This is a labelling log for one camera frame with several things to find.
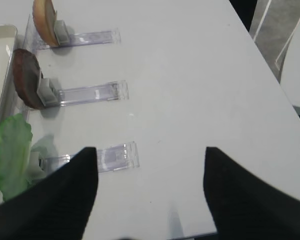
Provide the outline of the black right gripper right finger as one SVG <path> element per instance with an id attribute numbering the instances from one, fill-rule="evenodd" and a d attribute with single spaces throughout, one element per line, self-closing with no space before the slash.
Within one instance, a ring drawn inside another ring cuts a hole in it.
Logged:
<path id="1" fill-rule="evenodd" d="M 300 240 L 300 200 L 207 147 L 203 192 L 220 240 Z"/>

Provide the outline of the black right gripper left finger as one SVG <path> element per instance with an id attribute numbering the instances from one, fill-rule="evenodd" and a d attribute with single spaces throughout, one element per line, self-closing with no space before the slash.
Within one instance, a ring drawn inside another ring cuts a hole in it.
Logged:
<path id="1" fill-rule="evenodd" d="M 67 164 L 0 204 L 0 240 L 80 240 L 98 189 L 97 150 L 85 147 Z"/>

